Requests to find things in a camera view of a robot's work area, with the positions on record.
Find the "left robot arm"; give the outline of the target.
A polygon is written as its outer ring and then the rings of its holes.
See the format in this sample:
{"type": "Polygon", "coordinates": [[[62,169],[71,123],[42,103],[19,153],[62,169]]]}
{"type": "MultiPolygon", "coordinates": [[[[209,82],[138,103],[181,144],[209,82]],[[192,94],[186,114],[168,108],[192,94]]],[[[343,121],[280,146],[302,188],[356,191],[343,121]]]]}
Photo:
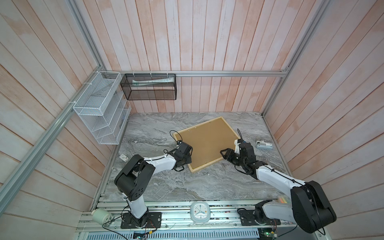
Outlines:
{"type": "Polygon", "coordinates": [[[154,174],[174,170],[181,172],[192,162],[193,147],[177,141],[177,147],[164,150],[162,156],[144,158],[134,155],[115,177],[114,183],[128,202],[130,211],[123,214],[123,223],[130,228],[143,228],[151,219],[143,194],[154,174]]]}

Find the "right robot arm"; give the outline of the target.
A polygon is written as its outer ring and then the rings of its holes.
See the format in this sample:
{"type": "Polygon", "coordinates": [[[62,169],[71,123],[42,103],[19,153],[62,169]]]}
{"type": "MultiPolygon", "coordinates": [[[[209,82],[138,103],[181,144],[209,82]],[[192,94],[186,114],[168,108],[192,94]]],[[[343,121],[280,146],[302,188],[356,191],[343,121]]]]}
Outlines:
{"type": "Polygon", "coordinates": [[[319,183],[292,178],[258,161],[250,143],[238,139],[235,149],[224,149],[220,153],[234,167],[241,167],[242,174],[273,186],[289,198],[289,203],[261,201],[252,212],[239,210],[239,215],[250,224],[267,225],[283,220],[297,224],[303,231],[312,234],[337,220],[319,183]]]}

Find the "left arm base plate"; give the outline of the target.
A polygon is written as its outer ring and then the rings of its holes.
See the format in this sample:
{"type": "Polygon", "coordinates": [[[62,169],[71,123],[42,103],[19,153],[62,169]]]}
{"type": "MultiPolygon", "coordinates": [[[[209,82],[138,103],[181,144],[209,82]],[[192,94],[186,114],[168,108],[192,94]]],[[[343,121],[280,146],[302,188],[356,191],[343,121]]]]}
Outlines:
{"type": "Polygon", "coordinates": [[[148,212],[141,218],[136,218],[132,213],[124,213],[122,216],[121,229],[158,229],[161,227],[161,222],[161,212],[148,212]]]}

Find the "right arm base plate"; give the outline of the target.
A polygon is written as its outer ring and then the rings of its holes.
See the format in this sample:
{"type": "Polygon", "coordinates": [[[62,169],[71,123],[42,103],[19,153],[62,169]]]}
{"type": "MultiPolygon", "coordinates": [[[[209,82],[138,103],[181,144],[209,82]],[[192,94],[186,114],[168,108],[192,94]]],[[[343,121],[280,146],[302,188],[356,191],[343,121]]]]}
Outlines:
{"type": "Polygon", "coordinates": [[[258,209],[246,210],[244,208],[237,209],[240,216],[242,226],[264,226],[264,225],[280,225],[281,221],[278,219],[269,219],[266,215],[258,209]]]}

